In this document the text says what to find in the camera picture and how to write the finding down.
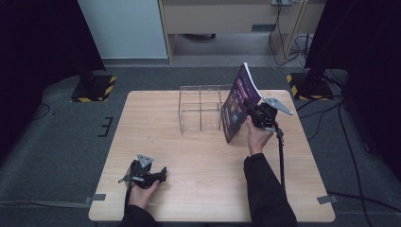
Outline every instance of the clear acrylic box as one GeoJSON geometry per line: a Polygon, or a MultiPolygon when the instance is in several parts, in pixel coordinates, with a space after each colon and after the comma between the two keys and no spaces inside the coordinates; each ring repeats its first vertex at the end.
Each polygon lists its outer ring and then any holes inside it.
{"type": "Polygon", "coordinates": [[[184,131],[221,130],[221,106],[232,85],[182,86],[179,121],[184,131]]]}

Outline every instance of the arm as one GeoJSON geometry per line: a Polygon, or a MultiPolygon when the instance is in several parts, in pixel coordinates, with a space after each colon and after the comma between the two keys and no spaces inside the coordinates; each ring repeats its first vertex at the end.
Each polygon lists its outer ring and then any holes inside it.
{"type": "Polygon", "coordinates": [[[159,181],[154,182],[152,187],[148,189],[134,185],[131,190],[127,190],[126,201],[128,201],[128,206],[125,208],[124,217],[118,227],[157,226],[156,220],[145,209],[151,195],[159,187],[159,183],[159,181]]]}
{"type": "Polygon", "coordinates": [[[244,161],[244,172],[253,225],[297,226],[297,219],[289,206],[286,193],[262,153],[272,132],[256,128],[250,117],[245,123],[249,129],[248,145],[251,157],[244,161]]]}

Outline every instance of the wall outlet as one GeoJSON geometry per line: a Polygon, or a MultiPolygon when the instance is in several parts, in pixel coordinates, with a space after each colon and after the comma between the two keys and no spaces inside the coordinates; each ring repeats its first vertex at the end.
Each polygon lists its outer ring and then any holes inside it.
{"type": "Polygon", "coordinates": [[[281,6],[291,6],[294,0],[271,0],[273,6],[278,6],[279,3],[281,6]]]}

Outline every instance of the purple book cover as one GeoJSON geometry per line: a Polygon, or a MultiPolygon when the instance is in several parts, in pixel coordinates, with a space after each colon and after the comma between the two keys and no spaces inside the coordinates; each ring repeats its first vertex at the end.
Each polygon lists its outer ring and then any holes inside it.
{"type": "Polygon", "coordinates": [[[253,84],[248,64],[245,62],[239,68],[233,86],[221,108],[221,117],[227,143],[230,143],[238,133],[247,118],[247,108],[243,105],[247,99],[256,106],[262,96],[253,84]]]}

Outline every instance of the wooden table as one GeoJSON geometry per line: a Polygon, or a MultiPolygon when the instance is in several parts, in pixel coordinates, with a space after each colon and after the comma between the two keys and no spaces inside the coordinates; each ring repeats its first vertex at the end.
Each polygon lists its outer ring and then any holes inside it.
{"type": "MultiPolygon", "coordinates": [[[[332,205],[317,200],[326,192],[289,92],[261,94],[279,98],[294,112],[279,113],[277,121],[285,134],[288,201],[298,221],[333,221],[332,205]]],[[[248,129],[244,125],[230,144],[223,131],[181,133],[179,96],[179,91],[129,93],[96,190],[106,199],[93,201],[91,220],[123,218],[126,186],[117,182],[139,153],[154,159],[151,172],[167,166],[166,182],[148,206],[157,221],[251,221],[243,173],[248,129]]],[[[269,141],[264,153],[279,177],[277,139],[269,141]]]]}

